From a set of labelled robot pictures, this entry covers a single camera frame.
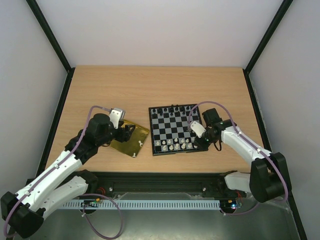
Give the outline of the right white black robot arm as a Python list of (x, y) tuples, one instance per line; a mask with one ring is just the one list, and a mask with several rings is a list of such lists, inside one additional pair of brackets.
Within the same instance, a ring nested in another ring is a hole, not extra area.
[(229, 196), (235, 190), (251, 193), (260, 203), (280, 196), (288, 196), (292, 190), (285, 156), (273, 153), (248, 138), (232, 119), (222, 120), (215, 108), (203, 114), (205, 126), (189, 120), (189, 128), (196, 134), (195, 145), (207, 151), (213, 144), (221, 151), (221, 144), (231, 147), (250, 166), (249, 173), (230, 171), (218, 183), (218, 191)]

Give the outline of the black grey chess board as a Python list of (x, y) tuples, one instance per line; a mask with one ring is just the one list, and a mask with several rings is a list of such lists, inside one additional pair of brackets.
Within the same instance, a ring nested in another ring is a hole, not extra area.
[[(170, 118), (156, 118), (152, 119), (149, 114), (149, 123), (151, 131), (151, 145), (153, 156), (163, 156), (177, 153), (193, 153), (200, 152), (195, 146), (196, 134), (189, 131), (188, 121), (196, 121), (201, 123), (201, 115), (198, 119), (192, 119), (189, 114), (188, 117), (170, 117)], [(185, 140), (186, 148), (182, 149), (181, 139)], [(175, 149), (175, 144), (180, 145), (180, 149)], [(169, 146), (173, 145), (173, 150), (169, 150)]]

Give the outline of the black chess pieces row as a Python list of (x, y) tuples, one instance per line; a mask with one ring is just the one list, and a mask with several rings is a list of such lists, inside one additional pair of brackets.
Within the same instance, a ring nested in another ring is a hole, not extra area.
[(200, 117), (199, 108), (192, 108), (195, 104), (177, 104), (168, 106), (149, 107), (148, 112), (152, 119), (173, 118), (173, 117), (188, 117), (198, 120)]

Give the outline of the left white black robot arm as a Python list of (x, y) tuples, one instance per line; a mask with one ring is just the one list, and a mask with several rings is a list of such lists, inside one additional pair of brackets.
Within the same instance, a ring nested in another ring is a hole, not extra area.
[(11, 227), (20, 237), (29, 238), (61, 205), (94, 190), (98, 179), (88, 170), (80, 171), (67, 183), (64, 180), (96, 155), (99, 147), (113, 140), (129, 141), (135, 128), (134, 124), (124, 124), (123, 114), (114, 110), (109, 115), (97, 113), (88, 119), (45, 171), (22, 189), (8, 191), (0, 198), (4, 235), (10, 237), (7, 228)]

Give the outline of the gold metal tray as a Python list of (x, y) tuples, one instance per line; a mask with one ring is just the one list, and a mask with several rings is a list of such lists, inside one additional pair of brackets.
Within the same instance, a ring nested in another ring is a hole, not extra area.
[(127, 142), (118, 142), (113, 140), (109, 147), (113, 150), (116, 150), (122, 154), (128, 155), (130, 157), (133, 156), (134, 153), (136, 153), (136, 156), (138, 156), (138, 153), (142, 149), (150, 130), (146, 127), (143, 127), (137, 123), (134, 123), (132, 121), (124, 120), (124, 125), (135, 125), (135, 130), (133, 131), (130, 140)]

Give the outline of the black frame post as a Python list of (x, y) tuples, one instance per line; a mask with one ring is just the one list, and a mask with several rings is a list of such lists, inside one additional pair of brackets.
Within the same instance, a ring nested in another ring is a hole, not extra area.
[(265, 50), (267, 44), (269, 43), (270, 39), (272, 38), (273, 34), (275, 33), (276, 29), (278, 28), (279, 24), (281, 23), (282, 19), (286, 15), (288, 9), (290, 8), (293, 0), (283, 0), (276, 11), (272, 21), (270, 22), (268, 28), (266, 29), (263, 37), (261, 38), (257, 48), (255, 49), (252, 57), (250, 58), (244, 72), (246, 74), (250, 74), (253, 70), (255, 64), (259, 60), (261, 54)]
[(52, 46), (54, 52), (56, 53), (58, 59), (60, 60), (63, 68), (69, 74), (72, 72), (73, 68), (71, 67), (69, 61), (67, 60), (56, 36), (54, 35), (45, 15), (43, 14), (39, 4), (36, 0), (26, 0), (30, 10), (35, 16), (37, 22), (39, 23), (41, 29), (43, 30), (45, 36), (47, 37), (50, 45)]

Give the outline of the left black frame post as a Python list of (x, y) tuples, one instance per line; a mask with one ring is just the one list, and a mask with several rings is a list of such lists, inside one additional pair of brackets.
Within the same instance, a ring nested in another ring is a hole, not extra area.
[(39, 4), (36, 0), (26, 0), (30, 10), (35, 16), (37, 22), (39, 23), (41, 29), (43, 30), (45, 36), (47, 37), (50, 45), (52, 46), (54, 52), (56, 53), (58, 59), (60, 60), (63, 68), (69, 74), (72, 72), (73, 68), (71, 67), (69, 61), (67, 60), (56, 36), (54, 35), (45, 15), (43, 14)]

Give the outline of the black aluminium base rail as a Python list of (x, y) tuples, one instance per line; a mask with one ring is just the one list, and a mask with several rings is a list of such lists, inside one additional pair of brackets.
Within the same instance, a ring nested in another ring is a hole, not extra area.
[(125, 173), (125, 172), (89, 172), (76, 171), (62, 180), (53, 180), (50, 174), (37, 186), (36, 191), (45, 190), (51, 194), (73, 177), (82, 177), (88, 183), (87, 193), (102, 193), (108, 197), (124, 193), (187, 193), (201, 194), (205, 198), (226, 200), (253, 194), (263, 203), (290, 192), (292, 185), (289, 174), (282, 177), (283, 186), (274, 172), (254, 169), (253, 173), (241, 173), (235, 170), (224, 173)]

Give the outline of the right black frame post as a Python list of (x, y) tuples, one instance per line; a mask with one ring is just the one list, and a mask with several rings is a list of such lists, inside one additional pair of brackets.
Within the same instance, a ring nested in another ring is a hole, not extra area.
[(259, 60), (261, 54), (265, 50), (267, 44), (269, 43), (270, 39), (272, 38), (273, 34), (275, 33), (276, 29), (278, 28), (279, 24), (281, 23), (282, 19), (286, 15), (288, 9), (290, 8), (293, 0), (283, 0), (276, 11), (272, 21), (270, 22), (268, 28), (266, 29), (263, 37), (261, 38), (257, 48), (255, 49), (252, 57), (250, 58), (244, 72), (246, 74), (250, 74), (253, 70), (255, 64)]

